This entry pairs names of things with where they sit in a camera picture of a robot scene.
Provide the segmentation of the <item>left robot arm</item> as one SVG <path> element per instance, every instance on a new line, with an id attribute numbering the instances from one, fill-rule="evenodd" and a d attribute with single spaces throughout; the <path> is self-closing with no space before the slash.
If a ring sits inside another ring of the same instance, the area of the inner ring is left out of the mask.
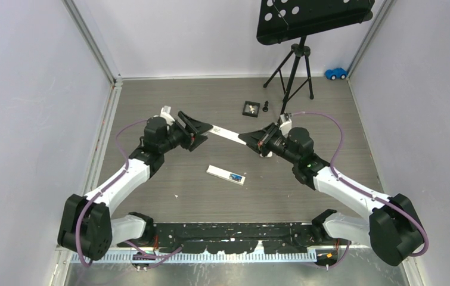
<path id="1" fill-rule="evenodd" d="M 85 267 L 102 259 L 118 243 L 134 240 L 146 247 L 154 241 L 151 218 L 132 213 L 112 219 L 112 214 L 137 187 L 157 173 L 166 153 L 177 147 L 195 150 L 207 139 L 205 133 L 213 129 L 213 125 L 182 111 L 173 118 L 169 107 L 143 122 L 144 134 L 136 149 L 130 154 L 121 151 L 123 166 L 100 186 L 84 195 L 72 194 L 64 204 L 57 243 L 74 251 Z"/>

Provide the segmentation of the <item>white beige remote control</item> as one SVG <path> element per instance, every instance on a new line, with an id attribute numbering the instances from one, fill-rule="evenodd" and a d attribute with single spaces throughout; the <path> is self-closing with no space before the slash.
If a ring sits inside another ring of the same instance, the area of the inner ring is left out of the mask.
<path id="1" fill-rule="evenodd" d="M 273 156 L 273 153 L 272 153 L 272 152 L 269 152 L 269 153 L 267 153 L 266 155 L 260 154 L 260 157 L 262 157 L 262 158 L 270 158 L 270 157 L 272 157 L 272 156 Z"/>

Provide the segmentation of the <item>white remote back cover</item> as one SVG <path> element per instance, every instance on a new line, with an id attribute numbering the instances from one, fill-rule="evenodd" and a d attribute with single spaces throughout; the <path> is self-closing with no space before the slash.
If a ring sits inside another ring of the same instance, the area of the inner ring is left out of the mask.
<path id="1" fill-rule="evenodd" d="M 209 130 L 209 132 L 222 138 L 228 139 L 230 141 L 239 143 L 241 145 L 246 145 L 246 142 L 239 138 L 239 134 L 237 132 L 233 132 L 231 130 L 216 125 L 213 125 L 213 127 Z"/>

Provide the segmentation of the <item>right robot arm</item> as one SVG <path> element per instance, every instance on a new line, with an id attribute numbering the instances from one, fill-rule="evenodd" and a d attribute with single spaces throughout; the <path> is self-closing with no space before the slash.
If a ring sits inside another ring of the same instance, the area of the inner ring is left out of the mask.
<path id="1" fill-rule="evenodd" d="M 283 132 L 279 124 L 271 123 L 238 138 L 258 154 L 273 153 L 288 161 L 302 185 L 335 198 L 358 214 L 352 217 L 332 210 L 321 216 L 312 228 L 317 243 L 328 244 L 334 238 L 358 243 L 371 248 L 390 266 L 427 251 L 427 232 L 411 200 L 402 194 L 391 197 L 373 191 L 338 172 L 316 154 L 307 129 Z"/>

